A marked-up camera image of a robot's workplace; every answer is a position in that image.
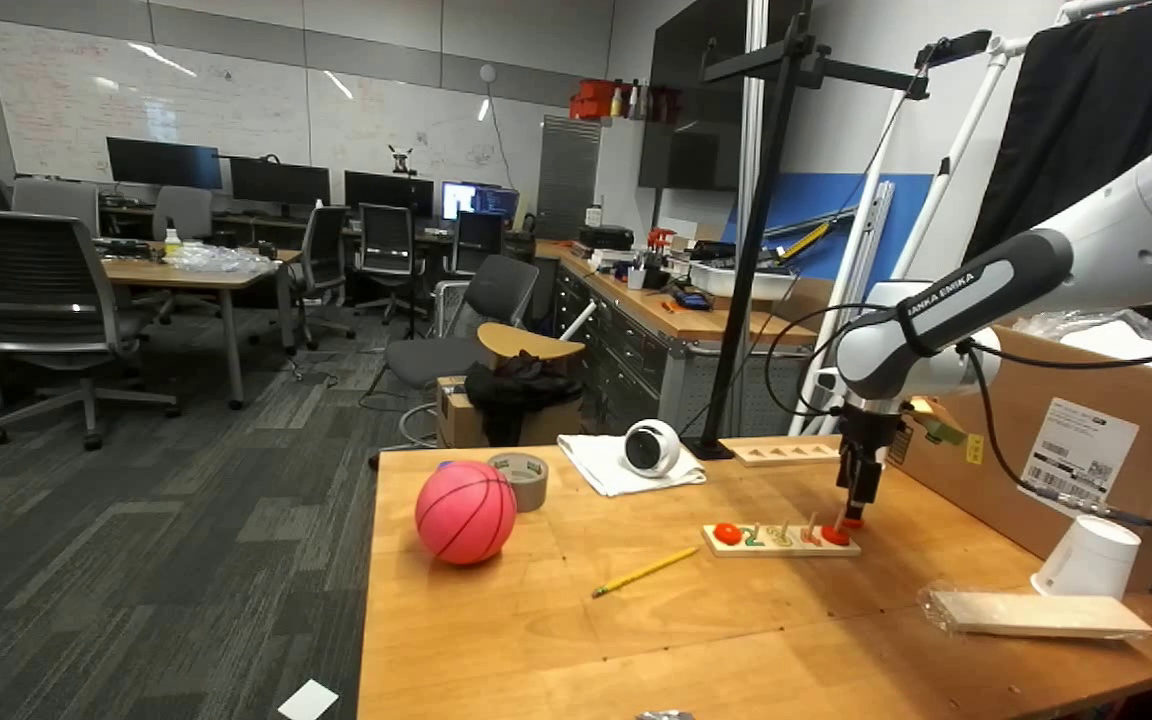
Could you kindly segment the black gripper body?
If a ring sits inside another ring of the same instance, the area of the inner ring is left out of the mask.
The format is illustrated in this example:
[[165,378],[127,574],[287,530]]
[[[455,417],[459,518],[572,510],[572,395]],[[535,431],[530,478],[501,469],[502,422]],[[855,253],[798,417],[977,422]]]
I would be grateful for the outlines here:
[[894,439],[894,431],[903,429],[899,417],[876,417],[876,413],[861,413],[849,408],[841,417],[841,487],[855,491],[861,503],[861,478],[880,477],[880,450]]

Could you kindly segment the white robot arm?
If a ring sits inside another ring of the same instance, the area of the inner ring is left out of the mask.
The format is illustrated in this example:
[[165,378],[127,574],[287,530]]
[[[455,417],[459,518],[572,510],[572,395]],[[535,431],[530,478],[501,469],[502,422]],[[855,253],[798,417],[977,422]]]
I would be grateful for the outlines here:
[[892,439],[906,392],[931,388],[948,347],[1019,311],[1152,302],[1152,155],[1065,212],[964,260],[929,288],[871,308],[837,331],[843,395],[841,526],[876,498],[876,450]]

